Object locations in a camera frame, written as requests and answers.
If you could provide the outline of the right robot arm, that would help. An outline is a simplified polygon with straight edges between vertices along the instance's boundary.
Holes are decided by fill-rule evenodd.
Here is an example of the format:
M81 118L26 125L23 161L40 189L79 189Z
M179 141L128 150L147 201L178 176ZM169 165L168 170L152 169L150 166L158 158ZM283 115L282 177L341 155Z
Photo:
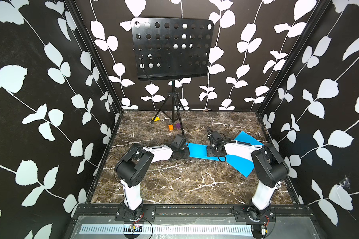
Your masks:
M208 157L217 157L224 162L228 156L236 156L253 163L259 182L248 212L263 214L269 208L275 190L290 172L289 166L271 143L254 145L229 139L210 127L206 130L209 140L209 146L206 147Z

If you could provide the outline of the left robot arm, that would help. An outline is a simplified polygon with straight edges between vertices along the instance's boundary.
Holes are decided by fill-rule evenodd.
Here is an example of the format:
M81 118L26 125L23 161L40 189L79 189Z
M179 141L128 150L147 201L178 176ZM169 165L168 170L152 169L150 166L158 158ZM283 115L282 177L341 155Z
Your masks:
M178 134L170 144L142 146L133 144L114 167L114 176L122 184L124 205L135 213L143 205L141 182L152 163L189 158L190 150L185 136Z

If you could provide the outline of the cyan paper sheet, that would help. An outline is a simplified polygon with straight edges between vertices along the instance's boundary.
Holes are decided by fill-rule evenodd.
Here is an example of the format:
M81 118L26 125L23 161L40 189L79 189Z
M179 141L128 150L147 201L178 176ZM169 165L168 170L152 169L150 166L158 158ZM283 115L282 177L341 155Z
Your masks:
M252 172L254 164L251 153L259 150L264 144L242 131L233 142L227 143L224 148L229 155L227 162L245 177Z
M220 160L218 157L214 157L214 156L207 157L206 145L189 143L187 145L187 147L189 149L189 156L192 157L192 158L226 162L225 157L223 157L222 160Z

